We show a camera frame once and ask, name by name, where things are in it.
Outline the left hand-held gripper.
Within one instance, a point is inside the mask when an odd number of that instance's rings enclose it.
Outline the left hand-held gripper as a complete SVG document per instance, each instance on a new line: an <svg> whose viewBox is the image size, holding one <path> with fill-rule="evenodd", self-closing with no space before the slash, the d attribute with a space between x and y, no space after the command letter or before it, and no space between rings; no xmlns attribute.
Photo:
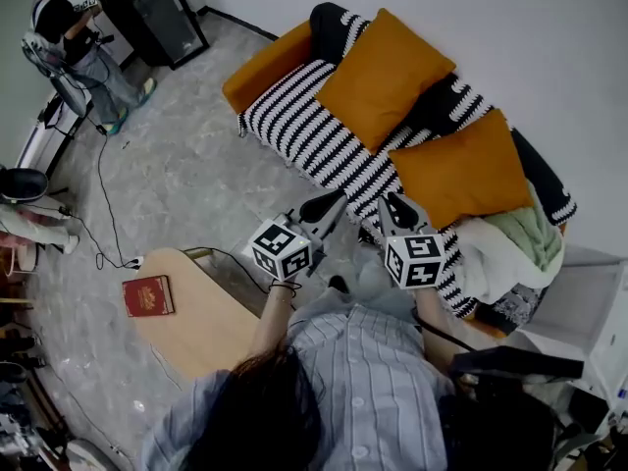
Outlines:
<svg viewBox="0 0 628 471"><path fill-rule="evenodd" d="M279 282L303 272L310 277L325 257L324 239L336 228L346 204L340 189L319 190L298 210L265 220L247 243L255 265Z"/></svg>

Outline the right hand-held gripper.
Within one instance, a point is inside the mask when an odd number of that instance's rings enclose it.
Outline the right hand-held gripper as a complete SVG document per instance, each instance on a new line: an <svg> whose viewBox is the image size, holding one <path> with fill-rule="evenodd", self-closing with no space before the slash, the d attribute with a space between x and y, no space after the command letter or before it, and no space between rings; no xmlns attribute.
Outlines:
<svg viewBox="0 0 628 471"><path fill-rule="evenodd" d="M428 213L406 195L390 192L378 198L378 216L392 281L400 289L433 288L444 270L445 248Z"/></svg>

